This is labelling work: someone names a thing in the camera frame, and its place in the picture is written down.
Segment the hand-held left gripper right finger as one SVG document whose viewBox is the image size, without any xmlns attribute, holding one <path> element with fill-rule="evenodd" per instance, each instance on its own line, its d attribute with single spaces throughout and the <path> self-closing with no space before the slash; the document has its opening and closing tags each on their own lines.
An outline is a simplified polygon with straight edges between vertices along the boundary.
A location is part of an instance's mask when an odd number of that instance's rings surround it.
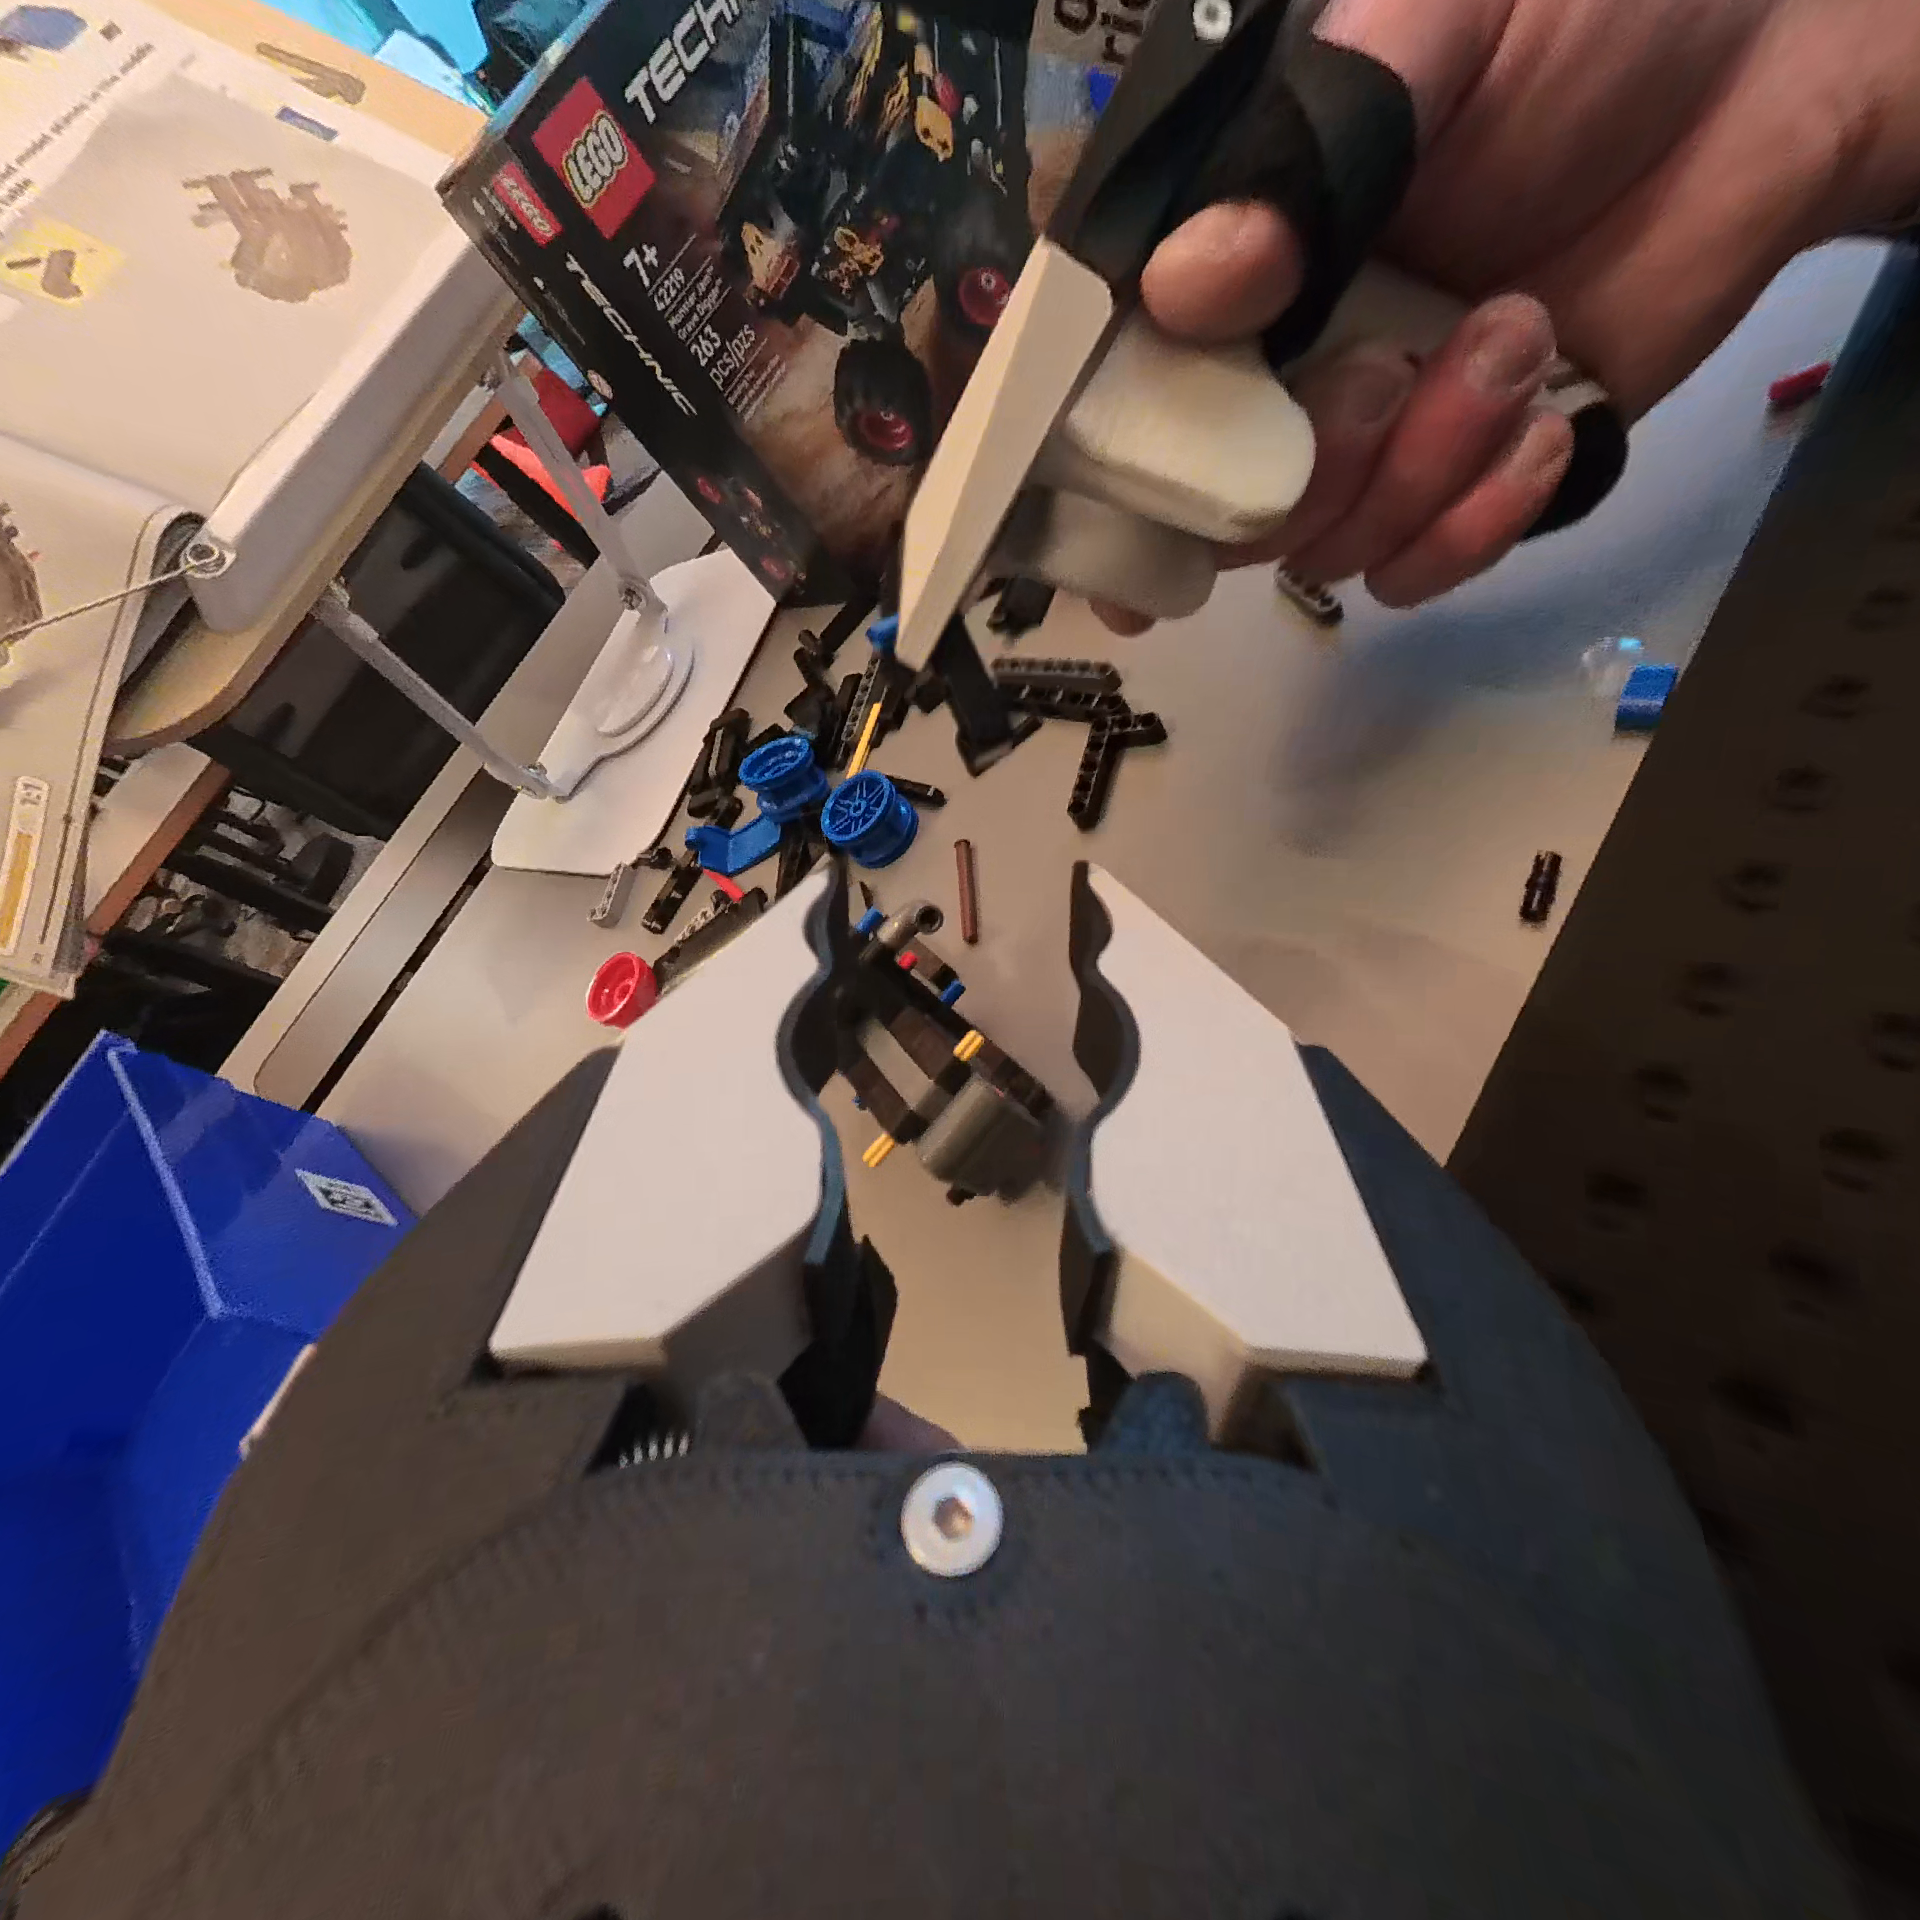
<svg viewBox="0 0 1920 1920">
<path fill-rule="evenodd" d="M 1271 1382 L 1414 1380 L 1428 1349 L 1289 1026 L 1096 865 L 1069 885 L 1061 1305 L 1088 1440 L 1185 1380 L 1238 1440 Z"/>
</svg>

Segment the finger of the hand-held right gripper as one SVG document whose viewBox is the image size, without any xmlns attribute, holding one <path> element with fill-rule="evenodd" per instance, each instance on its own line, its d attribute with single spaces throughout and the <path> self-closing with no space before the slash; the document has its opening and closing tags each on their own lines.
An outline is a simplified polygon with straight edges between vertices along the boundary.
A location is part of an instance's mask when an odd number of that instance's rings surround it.
<svg viewBox="0 0 1920 1920">
<path fill-rule="evenodd" d="M 1113 325 L 1113 289 L 1064 248 L 1037 237 L 903 518 L 894 645 L 903 667 L 922 669 L 965 609 Z"/>
</svg>

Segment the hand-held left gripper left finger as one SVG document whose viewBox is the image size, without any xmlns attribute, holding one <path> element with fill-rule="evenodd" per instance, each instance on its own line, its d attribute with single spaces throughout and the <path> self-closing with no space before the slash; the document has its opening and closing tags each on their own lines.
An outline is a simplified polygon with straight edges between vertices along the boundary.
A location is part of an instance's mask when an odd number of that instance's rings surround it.
<svg viewBox="0 0 1920 1920">
<path fill-rule="evenodd" d="M 822 1107 L 855 961 L 847 873 L 817 869 L 625 1032 L 494 1362 L 624 1377 L 673 1416 L 720 1377 L 758 1377 L 813 1446 L 857 1442 L 895 1292 L 852 1225 Z"/>
</svg>

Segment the yellow toy axle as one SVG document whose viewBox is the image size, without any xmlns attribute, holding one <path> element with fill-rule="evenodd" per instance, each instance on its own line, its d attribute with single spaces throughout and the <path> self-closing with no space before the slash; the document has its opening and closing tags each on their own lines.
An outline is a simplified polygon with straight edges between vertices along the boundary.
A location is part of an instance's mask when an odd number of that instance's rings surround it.
<svg viewBox="0 0 1920 1920">
<path fill-rule="evenodd" d="M 959 1038 L 959 1043 L 956 1043 L 952 1049 L 951 1049 L 952 1066 L 956 1068 L 970 1068 L 973 1056 L 977 1056 L 983 1045 L 985 1045 L 985 1038 L 977 1032 L 969 1028 L 966 1035 Z M 901 1142 L 897 1133 L 878 1133 L 871 1141 L 871 1146 L 865 1148 L 865 1153 L 862 1154 L 862 1164 L 865 1169 L 874 1169 L 874 1166 L 884 1164 L 884 1158 L 895 1149 L 897 1142 Z"/>
</svg>

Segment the partly built toy chassis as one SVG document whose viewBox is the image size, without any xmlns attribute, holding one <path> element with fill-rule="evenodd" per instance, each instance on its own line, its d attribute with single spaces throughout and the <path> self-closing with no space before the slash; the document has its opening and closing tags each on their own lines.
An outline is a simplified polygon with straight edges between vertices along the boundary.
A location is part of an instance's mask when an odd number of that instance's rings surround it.
<svg viewBox="0 0 1920 1920">
<path fill-rule="evenodd" d="M 871 1123 L 862 1154 L 878 1133 L 897 1133 L 884 1164 L 918 1161 L 952 1206 L 1013 1204 L 1049 1164 L 1054 1096 L 970 1022 L 966 985 L 932 944 L 942 928 L 932 901 L 887 910 L 862 896 L 833 972 L 837 1073 Z M 956 1068 L 969 1028 L 983 1049 Z"/>
</svg>

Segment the instruction booklet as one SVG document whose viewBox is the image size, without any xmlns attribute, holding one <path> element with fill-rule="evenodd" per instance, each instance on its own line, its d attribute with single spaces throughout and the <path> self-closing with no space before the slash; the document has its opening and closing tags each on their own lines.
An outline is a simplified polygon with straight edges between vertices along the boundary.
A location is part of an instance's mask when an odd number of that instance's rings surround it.
<svg viewBox="0 0 1920 1920">
<path fill-rule="evenodd" d="M 184 81 L 5 209 L 5 980 L 71 995 L 112 707 L 223 563 L 208 516 L 456 232 L 357 113 Z"/>
</svg>

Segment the person's right hand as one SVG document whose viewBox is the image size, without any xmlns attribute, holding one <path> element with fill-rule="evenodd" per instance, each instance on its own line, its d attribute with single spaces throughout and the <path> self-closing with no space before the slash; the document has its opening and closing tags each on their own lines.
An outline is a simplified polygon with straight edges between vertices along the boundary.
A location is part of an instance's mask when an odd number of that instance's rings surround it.
<svg viewBox="0 0 1920 1920">
<path fill-rule="evenodd" d="M 1634 420 L 1788 261 L 1914 224 L 1914 3 L 1342 3 L 1314 33 L 1406 85 L 1384 252 L 1468 315 L 1422 363 L 1361 342 L 1302 380 L 1311 482 L 1222 570 L 1416 609 L 1545 525 L 1574 460 L 1557 355 Z"/>
</svg>

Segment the printed toy truck box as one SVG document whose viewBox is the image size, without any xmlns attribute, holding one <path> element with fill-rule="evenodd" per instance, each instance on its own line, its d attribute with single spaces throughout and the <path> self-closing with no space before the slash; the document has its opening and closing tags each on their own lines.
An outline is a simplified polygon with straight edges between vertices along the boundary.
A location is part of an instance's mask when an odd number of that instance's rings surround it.
<svg viewBox="0 0 1920 1920">
<path fill-rule="evenodd" d="M 1122 5 L 606 3 L 441 196 L 774 600 L 878 588 L 1136 30 Z"/>
</svg>

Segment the pile of black toy beams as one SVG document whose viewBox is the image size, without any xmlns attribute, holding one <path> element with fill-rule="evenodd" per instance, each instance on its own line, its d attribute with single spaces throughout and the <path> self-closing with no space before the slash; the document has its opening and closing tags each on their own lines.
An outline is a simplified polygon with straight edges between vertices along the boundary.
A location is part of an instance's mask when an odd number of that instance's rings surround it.
<svg viewBox="0 0 1920 1920">
<path fill-rule="evenodd" d="M 712 886 L 714 908 L 744 902 L 738 885 L 744 873 L 729 880 L 701 872 L 686 853 L 686 830 L 701 822 L 730 830 L 758 816 L 754 796 L 738 780 L 738 765 L 773 736 L 786 731 L 810 736 L 832 789 L 862 771 L 895 780 L 914 803 L 918 825 L 926 813 L 945 804 L 945 793 L 936 784 L 887 772 L 874 757 L 912 713 L 949 712 L 956 723 L 962 713 L 935 666 L 908 674 L 894 656 L 872 656 L 865 626 L 868 620 L 857 609 L 838 609 L 820 629 L 799 630 L 792 654 L 799 688 L 784 705 L 777 725 L 756 726 L 744 705 L 722 708 L 709 723 L 688 780 L 666 811 L 664 832 L 625 862 L 632 867 L 632 877 L 661 875 L 654 898 L 640 915 L 640 928 L 647 934 L 663 940 L 671 932 L 704 880 Z M 1084 730 L 1064 804 L 1066 821 L 1078 832 L 1089 832 L 1104 821 L 1127 755 L 1156 749 L 1167 738 L 1156 713 L 1127 705 L 1113 662 L 1000 656 L 980 666 L 980 673 L 993 688 L 992 707 L 1005 734 L 977 744 L 962 725 L 956 725 L 952 745 L 965 771 L 980 778 L 1042 726 Z M 774 865 L 777 894 L 807 877 L 822 857 L 833 857 L 820 837 L 817 813 L 820 810 L 786 822 L 778 853 L 760 862 Z"/>
</svg>

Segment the blue spoked toy wheel rim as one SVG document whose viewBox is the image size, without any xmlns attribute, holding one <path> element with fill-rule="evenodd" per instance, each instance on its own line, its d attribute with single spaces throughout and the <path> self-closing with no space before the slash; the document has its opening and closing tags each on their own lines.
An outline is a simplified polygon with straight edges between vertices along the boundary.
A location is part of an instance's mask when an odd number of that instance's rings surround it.
<svg viewBox="0 0 1920 1920">
<path fill-rule="evenodd" d="M 832 789 L 817 827 L 829 853 L 874 873 L 914 845 L 920 816 L 895 780 L 862 771 Z"/>
</svg>

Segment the blue storage bin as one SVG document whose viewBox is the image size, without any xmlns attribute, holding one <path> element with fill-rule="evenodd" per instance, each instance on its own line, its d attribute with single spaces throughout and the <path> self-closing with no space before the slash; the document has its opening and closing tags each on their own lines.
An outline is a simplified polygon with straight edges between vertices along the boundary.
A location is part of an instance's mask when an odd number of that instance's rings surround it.
<svg viewBox="0 0 1920 1920">
<path fill-rule="evenodd" d="M 413 1211 L 329 1121 L 95 1038 L 2 1177 L 2 1841 L 112 1753 L 248 1434 Z"/>
</svg>

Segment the printed instruction sheet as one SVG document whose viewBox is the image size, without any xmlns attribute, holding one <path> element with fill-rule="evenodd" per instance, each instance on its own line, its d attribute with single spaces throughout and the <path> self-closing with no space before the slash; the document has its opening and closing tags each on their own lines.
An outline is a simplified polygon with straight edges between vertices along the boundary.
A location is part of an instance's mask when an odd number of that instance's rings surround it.
<svg viewBox="0 0 1920 1920">
<path fill-rule="evenodd" d="M 5 209 L 34 202 L 114 113 L 176 81 L 255 113 L 368 96 L 343 51 L 308 54 L 286 33 L 221 33 L 158 5 L 2 5 Z"/>
</svg>

